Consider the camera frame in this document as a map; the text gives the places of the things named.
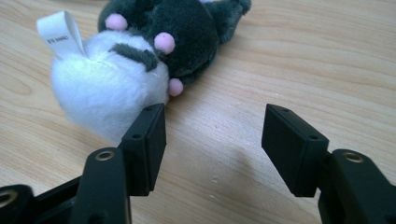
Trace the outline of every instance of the plush toy tail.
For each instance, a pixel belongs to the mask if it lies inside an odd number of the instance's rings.
[[[233,38],[236,26],[241,17],[251,8],[250,0],[222,0],[204,3],[216,24],[220,44]]]

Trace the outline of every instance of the tabletop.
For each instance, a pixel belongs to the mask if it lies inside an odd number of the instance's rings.
[[[69,121],[50,85],[53,53],[35,21],[70,12],[83,38],[106,1],[0,0],[0,187],[35,195],[81,175],[110,146]],[[155,190],[134,223],[320,223],[318,196],[295,198],[262,150],[267,104],[293,110],[370,157],[396,184],[396,2],[253,1],[204,75],[165,108]]]

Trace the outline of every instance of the dark plush fur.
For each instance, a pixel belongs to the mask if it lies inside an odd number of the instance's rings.
[[[212,63],[218,47],[229,41],[250,0],[222,0],[202,4],[199,0],[111,0],[99,16],[98,29],[106,29],[112,13],[121,14],[133,29],[153,41],[166,32],[176,47],[160,59],[168,65],[170,77],[192,83]]]

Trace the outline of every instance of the black and white plush toy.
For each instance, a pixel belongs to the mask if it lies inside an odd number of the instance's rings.
[[[204,72],[250,4],[111,0],[99,17],[100,33],[79,50],[69,44],[80,39],[70,22],[63,35],[57,22],[37,21],[39,33],[52,27],[40,34],[59,56],[51,67],[55,97],[67,117],[116,146],[145,107],[166,104],[168,94],[181,94]]]

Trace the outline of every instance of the white plush fur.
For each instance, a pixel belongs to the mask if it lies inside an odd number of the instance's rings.
[[[109,51],[116,43],[153,51],[141,36],[105,31],[84,41],[88,58],[55,58],[51,82],[62,109],[76,124],[117,145],[143,108],[168,100],[168,69],[159,62],[146,72],[142,63]]]

